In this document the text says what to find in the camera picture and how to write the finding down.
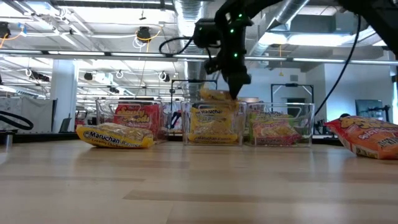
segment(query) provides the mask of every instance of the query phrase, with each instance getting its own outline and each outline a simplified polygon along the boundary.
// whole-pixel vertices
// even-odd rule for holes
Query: acrylic container
[[[183,101],[184,144],[241,146],[246,103]]]
[[[97,122],[116,123],[152,131],[156,142],[167,139],[167,114],[161,101],[96,100]]]
[[[246,126],[251,146],[310,147],[314,104],[250,103]]]

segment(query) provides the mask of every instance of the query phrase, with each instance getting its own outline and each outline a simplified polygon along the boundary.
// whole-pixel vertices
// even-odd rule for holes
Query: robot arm
[[[196,23],[193,42],[199,48],[220,48],[215,58],[205,62],[208,74],[221,70],[235,99],[245,84],[251,83],[244,65],[246,27],[264,8],[283,0],[227,0],[214,19],[200,19]],[[398,55],[398,7],[392,0],[337,0],[344,8],[363,16]]]

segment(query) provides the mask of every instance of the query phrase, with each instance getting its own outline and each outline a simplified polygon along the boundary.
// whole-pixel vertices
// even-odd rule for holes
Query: silver duct
[[[205,15],[205,3],[203,1],[192,1],[192,0],[175,0],[175,10],[178,14],[178,31],[180,35],[192,36],[195,30],[195,22]],[[194,43],[191,43],[185,50],[186,54],[202,54],[203,50],[196,47]],[[185,79],[206,79],[206,75],[200,73],[202,62],[184,62]],[[187,93],[190,98],[196,98],[198,96],[198,85],[188,85]]]
[[[266,38],[265,33],[275,27],[289,23],[309,1],[310,0],[285,0],[282,2],[282,4],[276,9],[271,21],[266,21],[265,24],[260,24],[260,26],[265,25],[266,29],[261,34],[259,41],[254,45],[249,54],[253,56],[263,55],[268,48],[267,44],[263,44],[264,39]]]

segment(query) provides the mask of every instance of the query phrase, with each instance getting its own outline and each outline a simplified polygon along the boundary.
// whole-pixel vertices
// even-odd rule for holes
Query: table surface
[[[0,151],[0,223],[398,223],[398,161],[342,147]]]

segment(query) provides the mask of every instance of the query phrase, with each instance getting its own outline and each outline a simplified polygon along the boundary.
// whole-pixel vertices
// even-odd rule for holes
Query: orange snack bag
[[[398,125],[349,116],[326,124],[353,153],[375,159],[398,159]]]

